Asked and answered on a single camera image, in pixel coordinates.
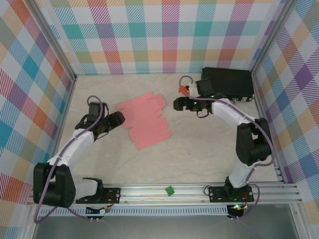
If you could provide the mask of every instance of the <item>white floor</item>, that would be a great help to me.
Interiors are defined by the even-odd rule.
[[[236,130],[222,119],[211,115],[199,119],[190,111],[178,112],[173,101],[180,97],[178,80],[183,74],[100,75],[78,78],[67,116],[60,149],[73,133],[75,125],[88,113],[86,99],[96,95],[115,104],[149,91],[161,93],[166,100],[165,117],[172,135],[169,139],[139,150],[128,131],[120,126],[96,141],[73,170],[73,177],[96,177],[104,183],[203,183],[224,182],[239,161],[235,152]],[[200,74],[191,74],[194,80]],[[257,117],[254,102],[237,102],[244,112]],[[253,182],[276,181],[274,167],[259,167]]]

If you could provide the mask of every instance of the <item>plaid wallpaper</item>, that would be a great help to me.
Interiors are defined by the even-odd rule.
[[[0,239],[15,239],[33,167],[53,150],[71,79],[22,0],[0,0]]]
[[[37,2],[78,73],[117,74],[249,69],[285,0]]]
[[[272,17],[272,19],[271,19],[271,21],[270,21],[270,23],[269,23],[264,35],[263,35],[263,38],[259,42],[258,48],[255,51],[254,57],[253,57],[252,61],[250,62],[249,70],[253,69],[254,64],[255,64],[256,60],[258,59],[261,50],[264,48],[266,40],[268,39],[269,34],[271,33],[272,29],[274,28],[276,20],[280,16],[280,14],[281,14],[286,2],[287,2],[287,0],[280,0],[280,3],[279,3],[279,5],[278,5],[278,7],[277,7],[277,9],[275,11],[275,14],[273,15],[273,17]]]
[[[299,0],[256,83],[289,182],[319,238],[319,0]]]

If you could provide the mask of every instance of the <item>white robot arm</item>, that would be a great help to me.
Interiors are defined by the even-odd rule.
[[[226,178],[224,189],[230,201],[236,200],[248,190],[248,179],[253,172],[254,167],[271,154],[271,149],[263,134],[251,123],[258,124],[260,128],[270,138],[268,122],[264,118],[256,119],[248,116],[232,105],[223,94],[216,93],[210,96],[201,96],[197,90],[196,83],[190,83],[186,87],[191,98],[180,97],[174,101],[174,109],[177,111],[190,110],[199,112],[204,109],[208,114],[214,114],[230,126],[237,129],[236,153],[239,162],[234,171]],[[206,100],[207,97],[218,99],[218,101]]]
[[[108,134],[111,130],[120,126],[125,118],[121,112],[114,112],[105,116],[104,109],[100,109],[100,103],[91,102],[89,113],[76,125],[73,135],[66,143],[67,148],[62,153],[58,152],[47,163],[38,163],[33,170],[33,200],[39,203],[49,171],[56,164],[52,177],[45,193],[43,204],[68,208],[74,200],[87,196],[95,196],[98,201],[103,195],[102,180],[96,178],[83,178],[74,182],[71,171],[81,160],[83,153],[91,146],[99,135]]]

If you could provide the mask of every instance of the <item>small green block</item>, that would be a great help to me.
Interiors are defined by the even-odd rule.
[[[171,196],[171,195],[173,195],[173,194],[175,193],[174,189],[173,189],[171,186],[169,186],[169,187],[166,188],[165,190],[167,191],[167,194],[168,194],[169,196]]]

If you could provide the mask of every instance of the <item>black box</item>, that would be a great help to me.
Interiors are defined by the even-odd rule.
[[[198,93],[211,97],[222,93],[230,100],[252,101],[254,98],[253,79],[250,71],[205,67],[201,80],[196,81]]]

